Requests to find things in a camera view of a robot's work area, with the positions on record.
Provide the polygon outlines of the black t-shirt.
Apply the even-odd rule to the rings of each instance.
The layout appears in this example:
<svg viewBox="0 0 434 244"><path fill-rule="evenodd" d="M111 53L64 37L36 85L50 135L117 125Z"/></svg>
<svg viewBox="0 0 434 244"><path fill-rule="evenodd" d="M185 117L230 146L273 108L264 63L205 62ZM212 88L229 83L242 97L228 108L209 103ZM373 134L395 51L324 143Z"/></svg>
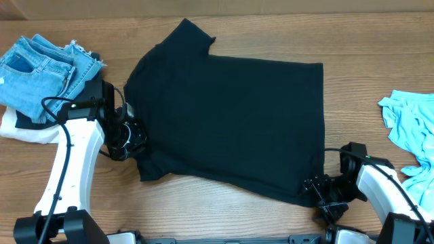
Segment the black t-shirt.
<svg viewBox="0 0 434 244"><path fill-rule="evenodd" d="M140 179L199 176L314 207L303 184L323 174L322 64L214 56L213 42L183 20L127 80L147 134Z"/></svg>

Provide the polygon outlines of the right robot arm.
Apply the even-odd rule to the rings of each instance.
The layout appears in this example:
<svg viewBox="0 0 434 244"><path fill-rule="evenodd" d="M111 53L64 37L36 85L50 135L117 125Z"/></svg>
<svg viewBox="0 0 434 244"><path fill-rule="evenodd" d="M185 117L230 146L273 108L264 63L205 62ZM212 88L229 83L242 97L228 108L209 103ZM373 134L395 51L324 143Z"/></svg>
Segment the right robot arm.
<svg viewBox="0 0 434 244"><path fill-rule="evenodd" d="M432 243L433 217L404 189L392 163L370 156L364 144L350 142L339 148L340 175L314 175L302 192L313 194L326 225L320 243ZM377 236L342 226L337 221L354 199L371 203L382 223Z"/></svg>

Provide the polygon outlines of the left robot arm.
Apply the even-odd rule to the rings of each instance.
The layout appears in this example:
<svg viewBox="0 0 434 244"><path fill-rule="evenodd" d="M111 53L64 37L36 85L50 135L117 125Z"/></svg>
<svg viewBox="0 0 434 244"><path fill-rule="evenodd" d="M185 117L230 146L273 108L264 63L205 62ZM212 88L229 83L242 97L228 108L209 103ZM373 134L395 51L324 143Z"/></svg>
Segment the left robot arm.
<svg viewBox="0 0 434 244"><path fill-rule="evenodd" d="M67 100L55 120L60 141L52 172L31 217L14 226L17 243L143 243L139 231L106 234L90 215L90 193L96 159L102 146L114 161L135 157L146 148L147 134L133 108L115 107L118 89L101 78L89 80L75 100Z"/></svg>

